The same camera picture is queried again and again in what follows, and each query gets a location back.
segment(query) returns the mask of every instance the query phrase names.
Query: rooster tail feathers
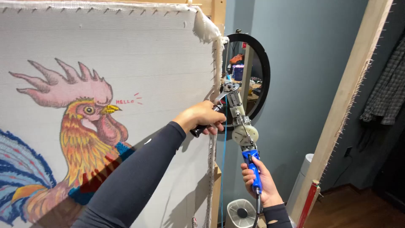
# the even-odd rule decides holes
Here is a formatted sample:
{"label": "rooster tail feathers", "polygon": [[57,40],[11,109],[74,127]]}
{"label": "rooster tail feathers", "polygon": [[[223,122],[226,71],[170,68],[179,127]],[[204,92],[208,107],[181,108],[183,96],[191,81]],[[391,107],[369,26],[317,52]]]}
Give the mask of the rooster tail feathers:
{"label": "rooster tail feathers", "polygon": [[0,129],[0,221],[9,225],[24,215],[27,199],[56,186],[46,161],[20,138]]}

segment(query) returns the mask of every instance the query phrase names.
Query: wooden floor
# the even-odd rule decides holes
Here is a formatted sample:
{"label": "wooden floor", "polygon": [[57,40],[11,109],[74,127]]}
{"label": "wooden floor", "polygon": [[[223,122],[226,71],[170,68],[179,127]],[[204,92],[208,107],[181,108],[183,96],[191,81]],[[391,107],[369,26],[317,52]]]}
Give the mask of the wooden floor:
{"label": "wooden floor", "polygon": [[304,228],[405,228],[405,214],[371,190],[345,187],[316,202]]}

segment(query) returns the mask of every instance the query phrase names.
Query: wall outlet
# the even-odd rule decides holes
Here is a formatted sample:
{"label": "wall outlet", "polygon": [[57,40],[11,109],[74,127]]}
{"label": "wall outlet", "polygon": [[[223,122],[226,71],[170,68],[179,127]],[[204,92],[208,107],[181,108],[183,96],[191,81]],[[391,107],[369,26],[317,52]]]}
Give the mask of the wall outlet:
{"label": "wall outlet", "polygon": [[346,153],[345,153],[345,155],[343,157],[348,157],[350,155],[350,152],[352,151],[352,148],[353,148],[352,146],[348,147],[346,149]]}

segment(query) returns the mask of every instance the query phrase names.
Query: person's hand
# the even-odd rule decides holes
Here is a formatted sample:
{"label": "person's hand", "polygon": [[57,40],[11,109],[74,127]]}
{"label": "person's hand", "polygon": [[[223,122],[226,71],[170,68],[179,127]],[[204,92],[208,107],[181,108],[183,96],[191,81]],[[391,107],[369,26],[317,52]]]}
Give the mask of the person's hand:
{"label": "person's hand", "polygon": [[[218,130],[223,131],[224,127],[221,123],[226,121],[226,117],[223,113],[212,110],[213,107],[214,104],[211,101],[200,102],[184,110],[174,118],[173,121],[178,123],[185,133],[196,128],[197,125],[210,124],[214,124]],[[202,133],[205,135],[208,135],[209,133],[215,135],[217,134],[217,130],[209,126]]]}
{"label": "person's hand", "polygon": [[[281,196],[277,192],[276,185],[274,184],[273,178],[271,178],[269,170],[264,166],[263,162],[257,160],[252,156],[252,160],[260,171],[260,179],[262,181],[262,194],[260,199],[262,201],[263,208],[279,205],[283,203]],[[256,175],[253,170],[247,168],[246,163],[241,164],[243,181],[245,182],[246,190],[250,193],[251,196],[256,198],[256,193],[252,190],[252,184]]]}

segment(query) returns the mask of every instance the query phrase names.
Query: person's arm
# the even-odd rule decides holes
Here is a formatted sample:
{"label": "person's arm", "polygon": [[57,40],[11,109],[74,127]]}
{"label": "person's arm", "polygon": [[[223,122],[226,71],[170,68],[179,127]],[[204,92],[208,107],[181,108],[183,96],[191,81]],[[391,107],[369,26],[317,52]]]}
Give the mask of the person's arm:
{"label": "person's arm", "polygon": [[[252,157],[252,160],[260,170],[260,179],[263,187],[260,199],[263,205],[263,214],[266,218],[267,228],[292,228],[286,207],[277,191],[269,170],[263,162],[257,160],[255,157]],[[241,169],[246,190],[255,197],[252,184],[256,176],[253,170],[247,168],[246,163],[241,164]]]}
{"label": "person's arm", "polygon": [[[220,122],[226,117],[213,111],[212,107],[209,101],[201,102],[162,128],[107,178],[72,227],[130,227],[158,186],[186,132],[198,124],[214,123],[219,130],[224,129]],[[210,127],[203,133],[209,132],[215,134],[216,130]]]}

